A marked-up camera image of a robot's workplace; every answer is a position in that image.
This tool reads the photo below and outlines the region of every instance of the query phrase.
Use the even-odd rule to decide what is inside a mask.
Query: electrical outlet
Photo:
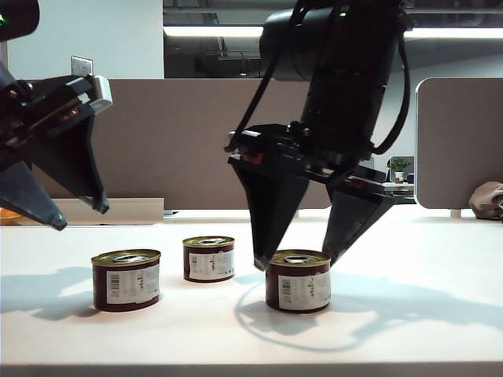
[[[93,61],[84,57],[72,57],[72,75],[87,76],[93,74]]]

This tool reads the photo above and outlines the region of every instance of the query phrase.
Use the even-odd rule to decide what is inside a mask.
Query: ceiling
[[[416,27],[503,27],[503,0],[409,0]],[[263,25],[293,0],[163,0],[164,25]],[[418,39],[407,42],[412,69],[503,53],[501,40]],[[164,36],[165,76],[171,78],[257,78],[258,38],[175,38]]]

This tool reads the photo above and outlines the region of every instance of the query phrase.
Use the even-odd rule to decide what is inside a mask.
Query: pull tab
[[[302,265],[304,263],[309,263],[310,258],[303,255],[290,255],[285,257],[285,262],[291,263],[293,265]]]
[[[206,240],[199,240],[196,244],[198,245],[219,245],[226,242],[225,238],[207,238]]]
[[[133,263],[146,261],[148,258],[144,255],[132,254],[132,255],[122,255],[120,257],[113,258],[114,263]]]

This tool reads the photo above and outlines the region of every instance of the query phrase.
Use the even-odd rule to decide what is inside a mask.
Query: desk
[[[393,194],[397,192],[399,195],[413,196],[414,195],[414,183],[394,183],[394,182],[384,182],[384,193],[390,192]]]
[[[320,249],[328,214],[304,214],[281,248]],[[449,216],[391,208],[332,268],[331,305],[309,315],[266,306],[246,216],[4,226],[2,376],[501,376],[503,225]],[[182,240],[210,234],[236,238],[236,277],[183,280]],[[162,251],[162,298],[94,310],[90,258],[132,247]]]

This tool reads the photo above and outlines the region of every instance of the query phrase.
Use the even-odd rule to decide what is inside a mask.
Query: potted plant
[[[410,165],[403,157],[395,157],[387,162],[387,167],[395,172],[395,183],[403,183],[403,170]]]

